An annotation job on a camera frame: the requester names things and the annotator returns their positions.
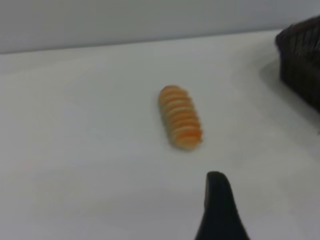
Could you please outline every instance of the orange stripe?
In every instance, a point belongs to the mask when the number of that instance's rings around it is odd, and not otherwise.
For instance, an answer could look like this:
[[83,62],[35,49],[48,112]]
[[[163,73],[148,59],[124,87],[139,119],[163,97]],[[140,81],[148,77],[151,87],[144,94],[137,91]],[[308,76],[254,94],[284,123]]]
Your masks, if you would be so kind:
[[200,130],[186,130],[179,132],[173,136],[173,139],[176,141],[183,140],[184,138],[196,138],[201,141],[202,131]]
[[200,123],[197,121],[178,121],[170,125],[172,130],[179,129],[182,127],[194,127],[196,129],[200,129]]
[[167,105],[167,104],[170,104],[172,102],[175,102],[175,101],[183,101],[183,102],[186,102],[188,104],[191,104],[192,101],[189,97],[186,97],[186,96],[174,96],[174,97],[171,97],[171,98],[165,98],[163,99],[162,101],[162,104],[163,105]]

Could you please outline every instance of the dark brown basket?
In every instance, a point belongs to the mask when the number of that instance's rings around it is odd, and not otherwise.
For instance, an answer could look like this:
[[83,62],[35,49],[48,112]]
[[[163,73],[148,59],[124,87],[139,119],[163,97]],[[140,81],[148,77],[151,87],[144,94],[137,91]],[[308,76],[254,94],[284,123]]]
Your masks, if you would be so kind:
[[291,25],[275,42],[281,80],[320,112],[320,16]]

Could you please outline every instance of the white surface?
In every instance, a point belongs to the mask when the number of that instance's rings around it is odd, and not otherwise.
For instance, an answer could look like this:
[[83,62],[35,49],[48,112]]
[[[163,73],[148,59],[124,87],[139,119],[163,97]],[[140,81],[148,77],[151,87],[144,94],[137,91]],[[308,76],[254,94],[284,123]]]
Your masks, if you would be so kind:
[[[194,239],[225,173],[259,240],[316,240],[320,118],[278,79],[277,31],[0,56],[0,232],[24,240]],[[194,152],[157,96],[189,90]]]
[[2,0],[0,53],[284,28],[319,0]]

